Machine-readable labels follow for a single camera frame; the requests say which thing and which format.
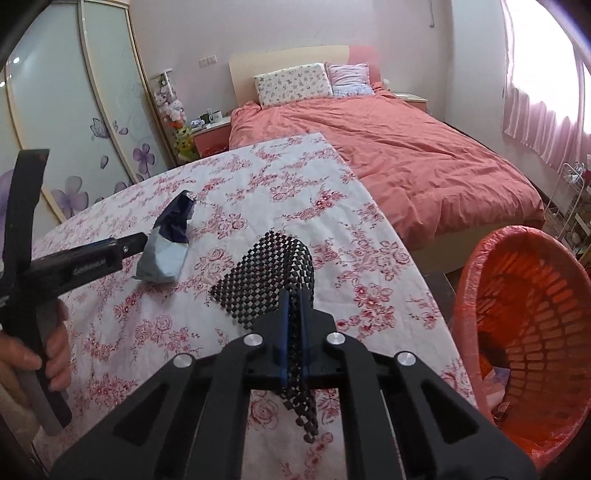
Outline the pink left nightstand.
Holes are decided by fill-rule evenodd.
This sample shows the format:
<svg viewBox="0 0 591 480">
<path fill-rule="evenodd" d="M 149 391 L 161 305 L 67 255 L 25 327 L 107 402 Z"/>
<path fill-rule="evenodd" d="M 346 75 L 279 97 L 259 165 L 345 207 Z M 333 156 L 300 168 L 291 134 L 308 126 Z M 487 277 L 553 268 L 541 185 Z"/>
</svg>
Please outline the pink left nightstand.
<svg viewBox="0 0 591 480">
<path fill-rule="evenodd" d="M 231 120 L 229 116 L 191 132 L 191 139 L 200 158 L 228 151 Z"/>
</svg>

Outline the floral pink tablecloth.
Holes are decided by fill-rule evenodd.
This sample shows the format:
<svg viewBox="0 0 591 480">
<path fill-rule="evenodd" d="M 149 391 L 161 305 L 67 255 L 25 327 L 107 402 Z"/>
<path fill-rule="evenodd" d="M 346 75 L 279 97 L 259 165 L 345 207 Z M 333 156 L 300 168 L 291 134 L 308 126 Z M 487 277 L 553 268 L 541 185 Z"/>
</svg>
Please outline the floral pink tablecloth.
<svg viewBox="0 0 591 480">
<path fill-rule="evenodd" d="M 121 271 L 64 297 L 71 345 L 72 421 L 33 442 L 42 464 L 57 458 L 173 356 L 214 354 L 242 326 L 211 287 L 266 232 L 301 240 L 315 269 L 315 306 L 370 350 L 409 350 L 467 399 L 473 388 L 450 331 L 409 250 L 370 193 L 322 135 L 243 147 L 129 187 L 38 239 L 50 253 L 148 232 L 180 192 L 195 202 L 178 281 L 151 286 Z"/>
</svg>

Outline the floral white pillow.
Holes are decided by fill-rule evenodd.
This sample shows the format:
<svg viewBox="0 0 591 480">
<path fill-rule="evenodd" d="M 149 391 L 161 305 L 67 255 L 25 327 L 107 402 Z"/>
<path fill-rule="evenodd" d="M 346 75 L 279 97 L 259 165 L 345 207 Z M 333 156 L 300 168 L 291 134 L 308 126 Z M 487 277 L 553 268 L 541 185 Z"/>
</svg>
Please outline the floral white pillow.
<svg viewBox="0 0 591 480">
<path fill-rule="evenodd" d="M 254 75 L 253 82 L 263 108 L 332 97 L 332 85 L 322 63 L 297 65 Z"/>
</svg>

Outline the red plastic laundry basket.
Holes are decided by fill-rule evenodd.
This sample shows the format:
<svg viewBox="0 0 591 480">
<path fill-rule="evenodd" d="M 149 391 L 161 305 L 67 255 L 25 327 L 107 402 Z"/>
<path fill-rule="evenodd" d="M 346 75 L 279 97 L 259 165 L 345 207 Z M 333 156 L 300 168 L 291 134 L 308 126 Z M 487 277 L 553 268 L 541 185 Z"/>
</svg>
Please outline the red plastic laundry basket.
<svg viewBox="0 0 591 480">
<path fill-rule="evenodd" d="M 543 471 L 590 414 L 590 279 L 570 251 L 526 226 L 475 248 L 456 292 L 452 336 L 478 409 L 492 418 L 483 364 L 510 371 L 493 423 Z"/>
</svg>

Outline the bed with coral duvet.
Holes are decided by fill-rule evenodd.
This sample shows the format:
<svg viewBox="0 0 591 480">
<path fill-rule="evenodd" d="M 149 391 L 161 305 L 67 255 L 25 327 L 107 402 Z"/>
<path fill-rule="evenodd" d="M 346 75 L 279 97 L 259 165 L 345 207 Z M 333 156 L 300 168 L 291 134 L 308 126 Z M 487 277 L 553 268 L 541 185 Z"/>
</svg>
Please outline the bed with coral duvet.
<svg viewBox="0 0 591 480">
<path fill-rule="evenodd" d="M 318 98 L 265 108 L 254 78 L 318 63 L 366 63 L 373 95 Z M 229 145 L 321 133 L 370 192 L 424 273 L 467 262 L 486 235 L 540 228 L 540 194 L 511 162 L 383 87 L 370 46 L 331 45 L 239 54 L 229 61 L 238 108 Z"/>
</svg>

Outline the black mesh anti-slip mat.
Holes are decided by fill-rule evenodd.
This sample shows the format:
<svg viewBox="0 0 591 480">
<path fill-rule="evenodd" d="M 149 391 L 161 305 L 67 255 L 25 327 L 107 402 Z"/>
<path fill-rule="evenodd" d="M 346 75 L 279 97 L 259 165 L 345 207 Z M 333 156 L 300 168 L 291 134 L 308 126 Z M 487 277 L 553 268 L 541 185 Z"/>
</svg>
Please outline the black mesh anti-slip mat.
<svg viewBox="0 0 591 480">
<path fill-rule="evenodd" d="M 267 231 L 242 260 L 209 290 L 209 295 L 245 330 L 256 329 L 259 318 L 270 314 L 280 330 L 280 367 L 276 395 L 294 411 L 304 441 L 314 443 L 318 418 L 314 396 L 305 385 L 301 353 L 301 297 L 314 299 L 314 262 L 301 240 Z"/>
</svg>

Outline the pink striped pillow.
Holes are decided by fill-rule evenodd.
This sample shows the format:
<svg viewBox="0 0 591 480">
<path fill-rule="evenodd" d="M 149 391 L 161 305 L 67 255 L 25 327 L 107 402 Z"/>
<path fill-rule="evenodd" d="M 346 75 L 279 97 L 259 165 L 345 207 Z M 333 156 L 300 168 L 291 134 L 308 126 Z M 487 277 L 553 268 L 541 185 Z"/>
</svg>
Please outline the pink striped pillow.
<svg viewBox="0 0 591 480">
<path fill-rule="evenodd" d="M 335 64 L 325 62 L 325 71 L 332 86 L 332 96 L 346 98 L 353 96 L 372 96 L 375 94 L 370 83 L 368 63 Z"/>
</svg>

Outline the pink window curtain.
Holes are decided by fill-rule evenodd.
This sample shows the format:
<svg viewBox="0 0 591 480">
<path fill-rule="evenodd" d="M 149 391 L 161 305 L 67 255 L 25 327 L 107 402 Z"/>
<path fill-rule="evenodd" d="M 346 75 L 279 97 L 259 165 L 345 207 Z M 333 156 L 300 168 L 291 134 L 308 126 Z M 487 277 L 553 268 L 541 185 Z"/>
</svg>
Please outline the pink window curtain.
<svg viewBox="0 0 591 480">
<path fill-rule="evenodd" d="M 590 72 L 564 24 L 537 1 L 501 3 L 506 32 L 503 132 L 548 166 L 590 166 Z"/>
</svg>

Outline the sliding wardrobe with flowers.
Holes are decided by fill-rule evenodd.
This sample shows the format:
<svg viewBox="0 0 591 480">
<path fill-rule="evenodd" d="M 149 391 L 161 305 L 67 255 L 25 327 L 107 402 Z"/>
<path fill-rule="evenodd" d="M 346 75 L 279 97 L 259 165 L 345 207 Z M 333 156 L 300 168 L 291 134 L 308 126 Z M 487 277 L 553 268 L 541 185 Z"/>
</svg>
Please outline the sliding wardrobe with flowers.
<svg viewBox="0 0 591 480">
<path fill-rule="evenodd" d="M 50 152 L 35 236 L 172 168 L 129 2 L 54 1 L 2 62 L 3 194 L 26 149 Z"/>
</svg>

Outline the stuffed toy display rack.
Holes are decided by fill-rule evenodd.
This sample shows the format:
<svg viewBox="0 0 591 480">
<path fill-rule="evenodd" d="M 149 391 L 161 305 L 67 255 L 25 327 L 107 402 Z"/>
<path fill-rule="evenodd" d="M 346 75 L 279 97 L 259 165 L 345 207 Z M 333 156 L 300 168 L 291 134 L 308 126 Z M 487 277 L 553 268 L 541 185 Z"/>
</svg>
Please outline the stuffed toy display rack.
<svg viewBox="0 0 591 480">
<path fill-rule="evenodd" d="M 187 164 L 198 158 L 190 136 L 190 128 L 184 106 L 174 87 L 171 69 L 166 69 L 150 78 L 152 97 L 175 161 Z"/>
</svg>

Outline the pink nightstand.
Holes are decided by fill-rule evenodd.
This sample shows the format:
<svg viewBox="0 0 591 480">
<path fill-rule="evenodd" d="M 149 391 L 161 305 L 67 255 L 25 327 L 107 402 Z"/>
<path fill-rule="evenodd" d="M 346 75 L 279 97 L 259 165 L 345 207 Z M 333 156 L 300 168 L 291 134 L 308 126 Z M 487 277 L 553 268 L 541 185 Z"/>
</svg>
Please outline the pink nightstand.
<svg viewBox="0 0 591 480">
<path fill-rule="evenodd" d="M 191 132 L 191 139 L 200 158 L 228 151 L 231 120 L 229 116 Z"/>
<path fill-rule="evenodd" d="M 406 102 L 407 104 L 413 106 L 414 108 L 417 108 L 423 112 L 428 113 L 429 112 L 429 108 L 428 108 L 428 100 L 426 98 L 423 98 L 421 96 L 412 94 L 412 93 L 402 93 L 402 92 L 396 92 L 394 94 L 394 97 L 403 100 L 404 102 Z"/>
</svg>

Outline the pink right nightstand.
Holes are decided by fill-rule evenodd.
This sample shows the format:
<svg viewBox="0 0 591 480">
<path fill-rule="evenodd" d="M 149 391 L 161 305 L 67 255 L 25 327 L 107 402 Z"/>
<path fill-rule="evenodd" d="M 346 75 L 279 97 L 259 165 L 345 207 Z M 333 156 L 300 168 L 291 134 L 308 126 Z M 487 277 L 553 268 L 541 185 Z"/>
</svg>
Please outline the pink right nightstand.
<svg viewBox="0 0 591 480">
<path fill-rule="evenodd" d="M 426 98 L 423 98 L 421 96 L 412 94 L 412 93 L 402 93 L 402 92 L 396 92 L 394 94 L 394 97 L 403 100 L 404 102 L 406 102 L 407 104 L 413 106 L 414 108 L 417 108 L 423 112 L 428 113 L 429 112 L 429 108 L 428 108 L 428 100 Z"/>
</svg>

